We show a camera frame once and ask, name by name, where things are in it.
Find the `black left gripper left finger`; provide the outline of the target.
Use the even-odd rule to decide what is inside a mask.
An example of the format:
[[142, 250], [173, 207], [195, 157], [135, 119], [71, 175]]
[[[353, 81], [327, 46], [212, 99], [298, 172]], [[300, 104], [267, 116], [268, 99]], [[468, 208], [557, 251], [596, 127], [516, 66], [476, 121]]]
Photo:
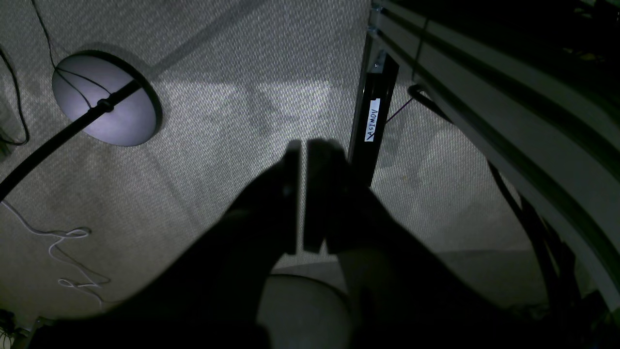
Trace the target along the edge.
[[191, 311], [257, 311], [275, 263], [296, 250], [301, 148], [290, 141], [172, 265], [165, 300]]

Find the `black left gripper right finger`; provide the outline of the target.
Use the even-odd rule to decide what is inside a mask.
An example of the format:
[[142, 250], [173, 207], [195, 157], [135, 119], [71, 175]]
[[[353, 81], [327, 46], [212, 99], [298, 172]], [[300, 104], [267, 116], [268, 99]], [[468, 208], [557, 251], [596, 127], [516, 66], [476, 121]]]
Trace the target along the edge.
[[421, 311], [465, 302], [463, 283], [358, 179], [339, 144], [312, 139], [304, 247], [322, 243], [338, 258], [359, 305]]

